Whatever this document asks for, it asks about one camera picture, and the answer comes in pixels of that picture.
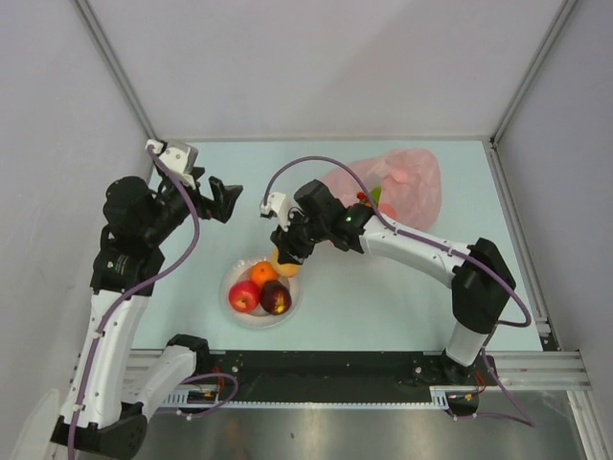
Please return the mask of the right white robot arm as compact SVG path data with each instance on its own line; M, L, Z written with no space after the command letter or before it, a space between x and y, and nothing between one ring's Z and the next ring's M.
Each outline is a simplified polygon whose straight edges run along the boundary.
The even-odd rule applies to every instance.
M492 241L460 244L436 239L387 221L362 202L345 206L319 180L307 183L293 198L267 195L260 211L262 217L278 221L271 241L280 264L300 265L316 244L330 242L341 251L409 266L449 288L455 325L440 366L453 384L464 384L475 375L475 360L516 288Z

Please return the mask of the fake yellow fruit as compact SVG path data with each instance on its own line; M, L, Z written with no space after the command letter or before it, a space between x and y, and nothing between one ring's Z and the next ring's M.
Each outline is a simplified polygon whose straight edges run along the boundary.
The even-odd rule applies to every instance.
M285 278L292 278L296 276L300 270L300 266L298 264L281 264L279 262L279 255L279 250L274 248L269 260L274 270L280 276Z

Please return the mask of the fake dark purple fruit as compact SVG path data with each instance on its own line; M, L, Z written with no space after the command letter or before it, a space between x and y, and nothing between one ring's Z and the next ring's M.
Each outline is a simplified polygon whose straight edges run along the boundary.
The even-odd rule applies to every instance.
M285 314L292 303L288 288L279 281L267 282L261 288L260 304L271 315Z

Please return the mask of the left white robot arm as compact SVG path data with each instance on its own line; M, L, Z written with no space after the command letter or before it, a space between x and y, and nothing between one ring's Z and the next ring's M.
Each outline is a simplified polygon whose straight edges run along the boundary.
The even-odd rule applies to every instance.
M134 336L155 283L169 274L162 267L164 240L186 218L193 222L233 214L240 185L210 177L212 197L199 185L184 186L165 172L157 190L137 176L113 182L102 208L106 225L93 263L90 321L79 364L58 415L51 440L68 448L112 459L132 459L145 441L148 422L162 402L184 383L213 384L213 410L238 392L235 377L215 366L205 339L177 334L155 363L130 388L125 370Z

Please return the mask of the fake red apple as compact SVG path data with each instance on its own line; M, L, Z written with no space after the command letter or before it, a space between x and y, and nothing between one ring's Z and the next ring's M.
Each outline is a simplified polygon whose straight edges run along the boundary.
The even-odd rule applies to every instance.
M229 290L228 301L234 311L249 313L260 303L261 290L250 280L235 283Z

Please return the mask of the pink plastic bag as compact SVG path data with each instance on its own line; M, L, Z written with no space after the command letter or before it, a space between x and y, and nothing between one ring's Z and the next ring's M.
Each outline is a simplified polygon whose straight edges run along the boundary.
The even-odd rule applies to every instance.
M393 149L348 167L351 172L338 167L322 178L344 206L369 205L363 191L367 189L388 219L420 231L436 222L442 207L442 182L438 160L430 150Z

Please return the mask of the fake orange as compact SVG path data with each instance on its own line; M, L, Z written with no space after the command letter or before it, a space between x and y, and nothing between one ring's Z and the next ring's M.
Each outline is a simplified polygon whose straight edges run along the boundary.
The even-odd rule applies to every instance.
M249 280L259 288L267 282L277 281L280 275L268 261L260 261L249 270Z

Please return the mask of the fake cherry tomatoes bunch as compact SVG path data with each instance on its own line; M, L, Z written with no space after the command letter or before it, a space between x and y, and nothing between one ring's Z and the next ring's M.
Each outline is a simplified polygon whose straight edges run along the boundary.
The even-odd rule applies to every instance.
M377 207L381 196L382 189L380 187L374 187L367 194L363 191L356 194L356 198L360 204Z

